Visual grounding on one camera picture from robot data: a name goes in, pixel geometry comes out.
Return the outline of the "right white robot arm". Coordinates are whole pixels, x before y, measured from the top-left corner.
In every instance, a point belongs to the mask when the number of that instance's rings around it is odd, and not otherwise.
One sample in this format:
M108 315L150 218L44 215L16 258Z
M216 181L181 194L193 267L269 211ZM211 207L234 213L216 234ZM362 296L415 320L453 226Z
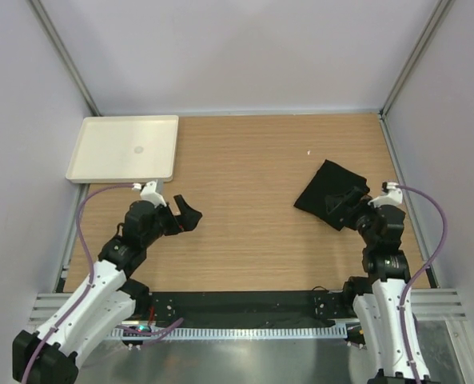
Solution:
M325 199L325 221L336 230L355 230L364 240L363 277L344 284L342 310L358 317L376 374L371 383L431 383L412 312L412 277L401 249L405 213L403 186L386 182L372 198L353 187Z

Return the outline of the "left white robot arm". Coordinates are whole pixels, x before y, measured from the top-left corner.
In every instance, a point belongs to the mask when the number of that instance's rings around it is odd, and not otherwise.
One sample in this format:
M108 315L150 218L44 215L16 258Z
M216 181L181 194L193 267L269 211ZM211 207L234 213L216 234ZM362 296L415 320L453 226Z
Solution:
M202 218L181 195L174 214L160 198L133 202L118 232L68 300L34 332L21 331L12 344L12 375L20 383L73 383L86 358L127 318L150 310L149 287L133 280L148 248L162 236L194 230Z

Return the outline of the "black tank top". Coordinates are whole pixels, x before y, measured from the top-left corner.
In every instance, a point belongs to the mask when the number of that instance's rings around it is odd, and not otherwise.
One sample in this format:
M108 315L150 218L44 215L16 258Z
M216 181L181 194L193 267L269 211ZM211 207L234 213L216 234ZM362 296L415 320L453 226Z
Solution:
M367 179L335 162L325 160L293 206L328 224L325 221L325 196L343 194L354 186L368 186Z

